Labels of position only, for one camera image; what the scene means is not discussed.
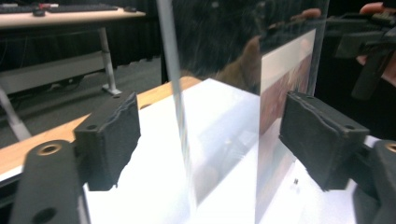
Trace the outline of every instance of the table leg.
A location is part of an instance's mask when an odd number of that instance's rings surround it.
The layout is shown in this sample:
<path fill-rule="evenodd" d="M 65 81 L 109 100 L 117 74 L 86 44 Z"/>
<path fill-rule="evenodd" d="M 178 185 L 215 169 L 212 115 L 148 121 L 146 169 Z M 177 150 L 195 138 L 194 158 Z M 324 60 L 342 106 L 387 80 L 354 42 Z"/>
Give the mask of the table leg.
<path fill-rule="evenodd" d="M 17 136 L 18 140 L 24 140 L 26 138 L 31 137 L 29 131 L 24 125 L 23 121 L 18 117 L 14 108 L 12 107 L 11 102 L 9 101 L 6 92 L 0 86 L 0 105 L 6 110 L 8 124 L 11 127 L 12 131 Z"/>
<path fill-rule="evenodd" d="M 116 81 L 114 78 L 113 64 L 111 62 L 110 49 L 108 48 L 106 28 L 99 29 L 100 42 L 102 46 L 103 63 L 105 64 L 107 74 L 107 84 L 102 88 L 113 95 L 120 94 L 121 91 L 116 88 Z"/>

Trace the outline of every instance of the desk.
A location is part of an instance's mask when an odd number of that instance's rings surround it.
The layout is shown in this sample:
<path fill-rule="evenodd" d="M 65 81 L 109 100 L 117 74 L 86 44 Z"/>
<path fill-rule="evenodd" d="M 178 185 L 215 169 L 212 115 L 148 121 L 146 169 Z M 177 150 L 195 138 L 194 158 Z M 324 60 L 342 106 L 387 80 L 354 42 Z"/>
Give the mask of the desk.
<path fill-rule="evenodd" d="M 116 88 L 105 27 L 114 21 L 135 20 L 144 16 L 145 13 L 143 12 L 124 12 L 122 8 L 116 11 L 47 12 L 46 16 L 42 18 L 34 17 L 32 13 L 0 15 L 0 39 L 15 36 L 69 34 L 92 29 L 98 30 L 101 39 L 102 52 L 0 73 L 0 104 L 6 110 L 8 123 L 18 139 L 23 140 L 31 135 L 9 102 L 8 94 L 102 68 L 106 69 L 107 74 L 107 84 L 103 86 L 103 89 L 111 94 L 119 94 L 120 91 Z"/>
<path fill-rule="evenodd" d="M 199 82 L 200 80 L 194 77 L 183 77 L 180 80 L 180 85 L 183 90 L 186 90 L 187 88 Z M 154 104 L 170 95 L 172 95 L 172 88 L 170 83 L 163 84 L 160 87 L 138 94 L 138 107 L 142 108 L 147 105 Z M 3 175 L 9 170 L 21 166 L 24 162 L 26 153 L 30 149 L 41 143 L 56 139 L 63 139 L 70 142 L 74 141 L 73 130 L 87 117 L 88 115 L 79 119 L 72 120 L 54 129 L 51 129 L 44 133 L 40 133 L 24 141 L 13 144 L 9 147 L 4 147 L 0 149 L 0 175 Z"/>

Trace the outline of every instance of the hand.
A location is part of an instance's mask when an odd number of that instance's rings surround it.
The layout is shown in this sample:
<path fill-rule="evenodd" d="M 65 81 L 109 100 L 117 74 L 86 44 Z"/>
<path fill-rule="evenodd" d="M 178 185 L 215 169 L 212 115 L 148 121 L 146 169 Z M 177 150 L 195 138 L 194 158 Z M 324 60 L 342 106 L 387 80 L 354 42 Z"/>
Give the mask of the hand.
<path fill-rule="evenodd" d="M 375 14 L 385 11 L 395 13 L 396 9 L 383 7 L 382 2 L 370 3 L 361 8 L 361 14 Z M 367 60 L 366 56 L 358 57 L 358 62 L 361 64 L 366 64 L 366 60 Z M 396 87 L 396 52 L 393 53 L 393 56 L 390 59 L 382 78 L 384 78 L 387 82 L 389 82 L 394 87 Z"/>

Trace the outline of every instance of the gray carpet floor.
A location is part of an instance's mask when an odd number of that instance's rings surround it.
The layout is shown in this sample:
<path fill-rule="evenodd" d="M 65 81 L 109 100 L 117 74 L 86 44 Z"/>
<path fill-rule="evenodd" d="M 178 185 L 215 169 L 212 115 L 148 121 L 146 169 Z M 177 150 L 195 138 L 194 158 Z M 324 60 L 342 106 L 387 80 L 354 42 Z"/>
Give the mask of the gray carpet floor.
<path fill-rule="evenodd" d="M 150 90 L 161 85 L 161 60 L 120 66 L 115 70 L 115 77 L 120 91 Z M 35 135 L 91 113 L 110 97 L 101 90 L 103 84 L 106 84 L 106 74 L 94 73 L 85 76 L 78 85 L 52 88 L 15 101 L 13 105 L 30 133 Z M 0 107 L 0 148 L 17 141 Z"/>

